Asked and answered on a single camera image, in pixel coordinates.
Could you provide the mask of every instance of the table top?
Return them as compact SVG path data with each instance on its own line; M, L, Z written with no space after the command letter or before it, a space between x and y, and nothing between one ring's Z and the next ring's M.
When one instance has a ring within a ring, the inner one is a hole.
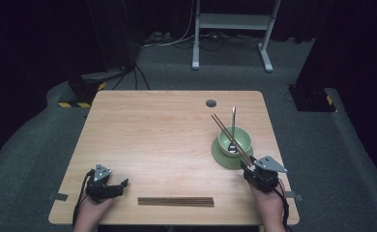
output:
M213 100L215 107L206 105ZM257 91L100 91L72 155L49 221L71 224L88 171L100 163L112 170L108 184L129 179L101 224L261 224L243 170L219 165L211 148L220 128L231 124L252 138L253 155L283 164L263 95ZM286 190L286 174L279 173ZM213 197L215 207L137 205L138 197ZM294 199L289 224L299 221Z

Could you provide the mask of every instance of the yellow black hazard tape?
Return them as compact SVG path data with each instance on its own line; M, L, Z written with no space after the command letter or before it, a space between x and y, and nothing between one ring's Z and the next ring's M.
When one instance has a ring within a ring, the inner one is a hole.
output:
M106 82L99 85L97 92L104 89ZM59 106L63 108L89 108L92 104L90 102L80 102L80 101L59 101Z
M331 97L329 95L327 95L327 101L328 101L328 104L329 105L333 105L333 100L331 99Z
M91 104L88 102L59 101L59 106L63 108L75 108L75 107L89 108Z
M102 83L99 88L98 88L98 92L102 89L104 89L104 87L106 86L106 82Z

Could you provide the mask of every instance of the chopsticks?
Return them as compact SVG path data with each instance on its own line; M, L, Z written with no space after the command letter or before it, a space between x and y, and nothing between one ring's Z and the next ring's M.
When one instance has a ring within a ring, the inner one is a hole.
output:
M230 134L230 132L227 130L225 125L221 122L221 120L218 118L216 114L212 115L212 118L214 121L216 121L217 125L221 128L221 131L227 136L227 138L234 144L236 147L237 151L240 153L242 156L243 160L246 162L246 165L252 166L252 161L247 155L247 153L243 150L243 148L240 146L240 144L237 142L237 140Z
M214 207L213 197L137 197L138 205Z

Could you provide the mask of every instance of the black cable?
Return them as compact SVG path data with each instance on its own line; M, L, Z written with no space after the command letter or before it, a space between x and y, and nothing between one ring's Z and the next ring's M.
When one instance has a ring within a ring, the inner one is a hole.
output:
M146 83L147 89L150 90L150 86L147 83L146 76L144 76L143 72L141 71L140 68L138 68L138 66L137 66L137 64L135 62L134 62L134 66L138 69L138 71L140 72L141 76L143 77L143 80L144 80L144 83Z
M124 75L122 75L122 77L120 77L119 81L117 81L116 85L112 88L112 90L116 89L116 87L119 85L120 81L122 81L124 77L125 77Z
M225 39L223 37L221 37L221 40L222 40L222 43L221 43L221 46L215 48L215 49L209 49L209 48L205 48L203 46L199 46L201 49L203 50L206 50L206 51L218 51L220 49L222 49L224 46L225 46Z
M282 191L282 194L279 193L278 190L276 190L275 188L273 188L273 191L275 191L275 193L279 196L279 198L281 198L282 200L282 205L284 207L284 215L282 216L282 225L284 226L285 228L285 231L287 231L287 220L288 220L288 216L289 216L289 205L288 205L288 202L287 202L287 199L285 198L285 192L284 192L284 189L282 188L281 184L279 184L279 187L281 188L281 191Z
M176 44L173 44L173 46L179 48L179 49L190 49L193 47L193 44L192 43L189 43L189 46L188 47L180 47L180 46L177 46L177 44L188 44L188 43L176 43Z
M172 38L166 38L163 34L161 35L151 35L148 37L144 44L145 45L158 45L158 44L167 44L171 43L174 40Z
M137 90L137 73L136 73L136 69L133 69L134 71L134 90Z
M178 40L173 40L173 41L171 41L170 43L144 44L144 45L142 45L141 47L152 46L152 45L171 45L171 44L179 43L179 42L181 42L181 41L185 41L185 40L186 40L185 37L186 37L186 35L188 34L188 32L189 32L189 28L190 28L190 26L191 26L191 20L192 20L192 15L193 15L193 6L194 6L194 0L191 0L191 13L190 13L190 16L189 16L189 21L188 21L188 29L186 30L186 33L185 33L185 35L184 35L182 38L180 38L180 39L178 39Z
M245 39L244 42L229 42L230 40L238 40L238 39ZM249 41L251 39L257 39L257 38L253 38L253 37L248 37L248 38L238 38L238 37L228 37L228 38L225 38L225 44L226 45L248 45L248 44L258 44L263 38L258 38L257 41L255 42L250 42Z
M74 225L76 224L76 220L77 220L77 215L79 213L79 207L80 205L82 204L83 200L86 198L83 197L82 199L82 195L83 195L83 191L85 190L85 185L86 185L86 181L89 177L91 177L93 174L95 173L95 170L90 170L88 173L86 173L86 176L85 178L83 179L83 183L82 183L82 189L80 190L80 194L79 194L79 198L77 199L77 203L76 203L76 206L74 206L74 210L73 210L73 218L72 218L72 227L74 227Z

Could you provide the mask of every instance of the black curtain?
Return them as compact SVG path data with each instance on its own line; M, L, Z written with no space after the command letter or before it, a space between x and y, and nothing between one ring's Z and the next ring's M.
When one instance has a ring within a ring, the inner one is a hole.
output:
M334 2L296 87L335 88L377 167L377 1Z
M194 33L195 4L190 20L191 0L141 0L141 4L146 36L169 32L173 38L180 39L187 29L188 35Z
M317 38L334 0L282 0L272 39L297 43Z

